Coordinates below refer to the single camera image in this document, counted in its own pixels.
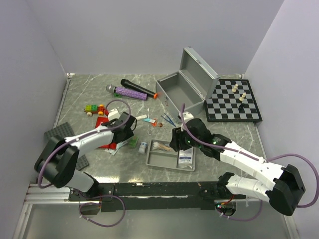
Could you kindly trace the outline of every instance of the black microphone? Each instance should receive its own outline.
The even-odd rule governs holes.
[[[158,96],[157,93],[154,93],[148,89],[145,89],[143,88],[142,86],[138,86],[132,82],[130,82],[129,80],[127,79],[122,79],[121,80],[121,85],[126,87],[126,88],[130,88],[132,90],[135,90],[135,91],[138,91],[138,92],[141,92],[141,93],[144,93],[144,94],[147,94],[147,96],[149,97],[153,97],[154,99],[156,99],[156,97]]]

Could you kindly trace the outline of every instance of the box lid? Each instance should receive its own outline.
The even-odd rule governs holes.
[[[203,100],[211,97],[219,78],[213,68],[193,48],[184,48],[179,71]]]

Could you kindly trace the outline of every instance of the gray tray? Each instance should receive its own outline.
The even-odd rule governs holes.
[[[153,142],[161,142],[164,144],[169,144],[168,141],[151,139],[148,146],[148,153],[146,157],[146,165],[161,167],[161,168],[170,168],[170,169],[177,169],[183,171],[193,172],[195,171],[195,148],[193,151],[193,165],[192,168],[179,168],[178,167],[178,154],[179,152],[166,152],[161,150],[152,151]]]

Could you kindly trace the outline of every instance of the purple microphone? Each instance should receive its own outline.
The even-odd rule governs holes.
[[[106,90],[110,93],[117,93],[117,94],[120,94],[123,96],[128,96],[128,97],[132,97],[132,98],[136,98],[136,99],[140,99],[140,100],[144,100],[144,101],[147,98],[147,94],[133,91],[133,90],[130,90],[130,89],[127,89],[124,87],[120,87],[120,86],[107,85]]]

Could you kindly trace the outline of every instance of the toy train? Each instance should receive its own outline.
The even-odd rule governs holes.
[[[104,105],[86,105],[84,112],[86,112],[87,116],[92,116],[92,114],[98,114],[99,116],[103,116],[104,114],[107,116],[108,111],[105,109]]]

